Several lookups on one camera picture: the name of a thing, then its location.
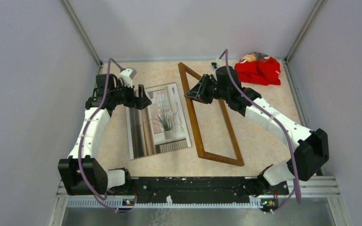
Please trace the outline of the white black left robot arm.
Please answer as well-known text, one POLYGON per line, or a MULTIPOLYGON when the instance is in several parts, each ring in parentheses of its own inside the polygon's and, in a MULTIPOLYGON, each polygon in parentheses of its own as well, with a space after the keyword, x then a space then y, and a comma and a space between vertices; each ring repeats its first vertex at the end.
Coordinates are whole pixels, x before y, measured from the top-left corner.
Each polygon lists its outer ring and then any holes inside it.
POLYGON ((68 195, 104 196, 115 188, 120 194, 132 190, 130 173, 125 168, 105 170, 97 160, 103 132, 112 112, 119 105, 143 110, 151 105, 143 85, 134 91, 135 72, 125 69, 114 74, 96 76, 96 88, 85 103, 82 129, 65 159, 58 162, 58 171, 68 195))

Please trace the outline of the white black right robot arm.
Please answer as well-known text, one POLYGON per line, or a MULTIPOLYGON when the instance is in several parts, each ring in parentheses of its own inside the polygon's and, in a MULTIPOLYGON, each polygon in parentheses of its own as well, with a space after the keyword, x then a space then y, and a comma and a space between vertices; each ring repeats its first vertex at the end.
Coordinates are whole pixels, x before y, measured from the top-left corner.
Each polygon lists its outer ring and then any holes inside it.
POLYGON ((258 175, 257 187, 263 194, 270 194, 277 184, 290 179, 308 181, 329 160, 328 135, 324 130, 312 130, 294 122, 257 91, 242 87, 231 66, 221 66, 215 74, 204 74, 184 96, 202 104, 223 100, 230 109, 257 122, 286 145, 290 158, 258 175))

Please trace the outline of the printed plant window photo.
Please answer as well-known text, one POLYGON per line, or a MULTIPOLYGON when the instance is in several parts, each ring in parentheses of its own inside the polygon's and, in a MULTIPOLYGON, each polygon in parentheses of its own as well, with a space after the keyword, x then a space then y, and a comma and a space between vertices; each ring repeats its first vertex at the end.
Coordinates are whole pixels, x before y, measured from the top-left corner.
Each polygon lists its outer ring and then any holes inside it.
POLYGON ((191 147, 176 83, 150 87, 145 93, 151 105, 125 109, 130 159, 191 147))

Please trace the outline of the wooden picture frame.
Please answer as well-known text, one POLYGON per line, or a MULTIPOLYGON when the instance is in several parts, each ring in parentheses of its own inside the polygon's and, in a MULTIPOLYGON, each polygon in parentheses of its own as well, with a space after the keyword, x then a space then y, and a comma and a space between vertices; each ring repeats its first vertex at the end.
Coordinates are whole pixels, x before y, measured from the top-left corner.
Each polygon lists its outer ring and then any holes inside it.
POLYGON ((244 166, 243 157, 224 101, 208 105, 185 98, 197 156, 234 166, 244 166))

